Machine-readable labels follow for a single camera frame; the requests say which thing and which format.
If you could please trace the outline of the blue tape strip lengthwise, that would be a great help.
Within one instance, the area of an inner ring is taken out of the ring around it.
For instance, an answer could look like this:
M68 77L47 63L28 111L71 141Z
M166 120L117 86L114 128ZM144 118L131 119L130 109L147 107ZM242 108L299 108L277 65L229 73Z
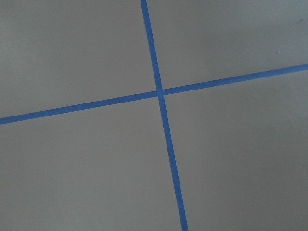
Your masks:
M173 186L174 186L175 197L176 197L176 202L177 202L177 207L178 207L181 229L183 231L188 231L189 227L187 223L184 200L182 197L180 178L179 178L177 162L176 162L176 157L175 157L175 152L174 152L174 147L173 147L173 141L172 141L172 136L171 136L171 131L170 131L167 107L166 107L163 86L162 86L162 81L161 81L161 76L160 76L159 63L158 63L157 54L156 54L154 35L153 35L153 30L152 30L152 25L151 25L148 4L147 4L147 1L145 0L141 0L140 3L141 3L141 10L142 10L144 26L145 26L146 36L147 36L147 41L148 41L152 70L154 74L156 93L157 93L160 114L161 114L161 119L162 119L162 125L163 125L163 130L164 130L164 136L165 136L165 141L166 141L166 146L167 146L167 154L168 154L169 165L170 165L170 170L171 170L171 175L172 175L172 180L173 180Z

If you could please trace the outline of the blue tape strip crosswise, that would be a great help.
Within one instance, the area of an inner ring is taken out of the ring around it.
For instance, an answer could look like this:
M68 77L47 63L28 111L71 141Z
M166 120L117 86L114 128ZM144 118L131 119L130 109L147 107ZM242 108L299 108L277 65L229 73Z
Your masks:
M177 94L177 93L182 93L182 92L187 92L187 91L212 88L216 86L228 85L228 84L249 81L249 80L254 80L254 79L259 79L259 78L273 77L273 76L279 76L279 75L290 74L290 73L295 73L295 72L307 71L307 69L308 69L307 64L296 65L296 66L285 67L285 68L269 70L269 71L264 71L264 72L257 72L257 73L252 73L252 74L211 80L211 81L195 83L195 84L190 84L190 85L172 87L172 88L164 89L163 94L171 95L171 94ZM38 112L32 112L32 113L27 113L27 114L3 117L0 119L0 124L4 125L4 124L10 124L10 123L20 122L20 121L25 121L25 120L42 118L42 117L61 115L61 114L88 110L88 109L98 108L98 107L104 107L104 106L109 106L109 105L114 105L114 104L139 101L139 100L154 98L157 96L158 96L158 93L156 91L150 91L150 92L144 92L144 93L133 94L133 95L128 95L128 96L94 101L94 102L89 102L89 103L70 105L70 106L43 110L43 111L38 111Z

